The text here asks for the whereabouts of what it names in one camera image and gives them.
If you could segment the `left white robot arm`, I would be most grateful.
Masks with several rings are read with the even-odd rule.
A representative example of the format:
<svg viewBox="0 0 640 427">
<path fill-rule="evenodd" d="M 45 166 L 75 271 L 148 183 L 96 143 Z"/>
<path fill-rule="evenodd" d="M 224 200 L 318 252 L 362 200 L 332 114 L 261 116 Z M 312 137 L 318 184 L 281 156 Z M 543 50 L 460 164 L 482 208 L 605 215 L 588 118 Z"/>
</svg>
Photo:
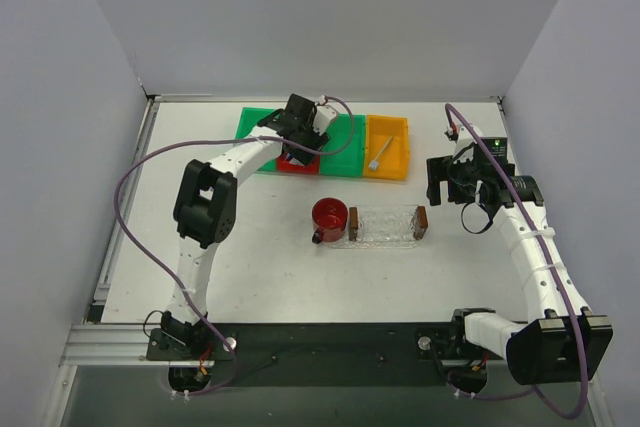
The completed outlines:
<svg viewBox="0 0 640 427">
<path fill-rule="evenodd" d="M 284 153 L 301 165 L 310 164 L 329 142 L 328 128 L 337 118 L 325 101 L 292 94 L 230 150 L 185 167 L 173 209 L 180 237 L 178 282 L 160 322 L 179 356 L 193 358 L 205 348 L 208 282 L 216 251 L 235 225 L 239 187 Z"/>
</svg>

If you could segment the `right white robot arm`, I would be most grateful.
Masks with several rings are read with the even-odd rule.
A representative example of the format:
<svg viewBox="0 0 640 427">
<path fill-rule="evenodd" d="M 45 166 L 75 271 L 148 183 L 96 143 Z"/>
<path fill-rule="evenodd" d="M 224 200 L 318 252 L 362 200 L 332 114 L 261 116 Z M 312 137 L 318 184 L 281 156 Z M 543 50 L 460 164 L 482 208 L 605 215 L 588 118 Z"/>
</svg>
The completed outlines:
<svg viewBox="0 0 640 427">
<path fill-rule="evenodd" d="M 527 323 L 517 327 L 492 311 L 469 309 L 465 340 L 504 358 L 520 385 L 591 380 L 613 337 L 605 315 L 593 313 L 573 284 L 554 242 L 544 198 L 533 177 L 515 173 L 506 149 L 496 149 L 498 173 L 476 144 L 427 160 L 427 198 L 478 204 L 502 235 L 519 275 Z"/>
</svg>

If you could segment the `red mug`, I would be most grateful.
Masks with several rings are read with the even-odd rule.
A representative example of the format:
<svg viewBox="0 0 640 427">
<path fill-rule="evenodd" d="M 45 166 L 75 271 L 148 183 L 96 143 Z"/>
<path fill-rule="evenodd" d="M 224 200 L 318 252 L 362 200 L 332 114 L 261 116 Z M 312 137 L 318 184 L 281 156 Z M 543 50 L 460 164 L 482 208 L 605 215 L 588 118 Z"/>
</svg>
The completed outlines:
<svg viewBox="0 0 640 427">
<path fill-rule="evenodd" d="M 312 242 L 319 245 L 339 241 L 344 236 L 348 217 L 348 208 L 341 200 L 332 197 L 318 200 L 311 210 Z"/>
</svg>

